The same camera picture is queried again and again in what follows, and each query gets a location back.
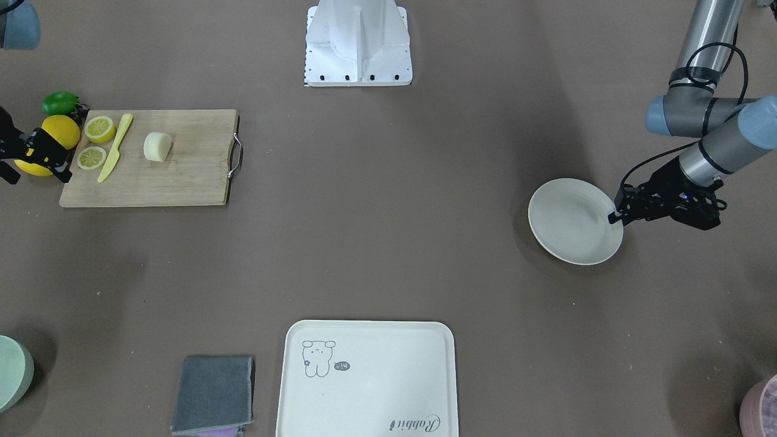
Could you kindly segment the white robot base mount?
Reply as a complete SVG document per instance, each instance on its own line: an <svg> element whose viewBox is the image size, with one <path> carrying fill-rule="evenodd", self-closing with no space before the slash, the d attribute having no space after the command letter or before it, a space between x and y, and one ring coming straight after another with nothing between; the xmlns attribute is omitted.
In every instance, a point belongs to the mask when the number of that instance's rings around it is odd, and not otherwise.
<svg viewBox="0 0 777 437"><path fill-rule="evenodd" d="M388 87L413 82L410 27L394 1L319 1L306 13L304 85Z"/></svg>

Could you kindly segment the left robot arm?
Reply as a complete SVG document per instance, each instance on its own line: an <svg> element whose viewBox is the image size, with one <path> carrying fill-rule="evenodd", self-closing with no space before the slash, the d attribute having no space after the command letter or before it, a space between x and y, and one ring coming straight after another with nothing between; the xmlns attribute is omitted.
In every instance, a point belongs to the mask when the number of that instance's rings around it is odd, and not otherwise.
<svg viewBox="0 0 777 437"><path fill-rule="evenodd" d="M743 1L699 1L692 15L668 91L655 98L646 127L658 135L691 138L647 182L622 180L611 224L670 217L701 230L721 224L727 203L716 196L724 178L775 150L775 96L747 99L714 95L727 61L739 55L743 84L748 64L735 39Z"/></svg>

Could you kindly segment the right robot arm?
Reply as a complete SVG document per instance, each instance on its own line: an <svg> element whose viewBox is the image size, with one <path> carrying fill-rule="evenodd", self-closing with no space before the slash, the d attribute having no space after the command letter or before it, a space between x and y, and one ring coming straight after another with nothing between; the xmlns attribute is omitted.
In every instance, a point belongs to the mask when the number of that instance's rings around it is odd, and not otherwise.
<svg viewBox="0 0 777 437"><path fill-rule="evenodd" d="M25 1L2 1L2 49L33 50L41 42L41 25L35 8ZM26 135L16 128L12 117L1 108L1 177L16 185L21 175L8 164L9 160L22 160L40 165L62 183L72 177L69 171L70 152L49 133L36 128Z"/></svg>

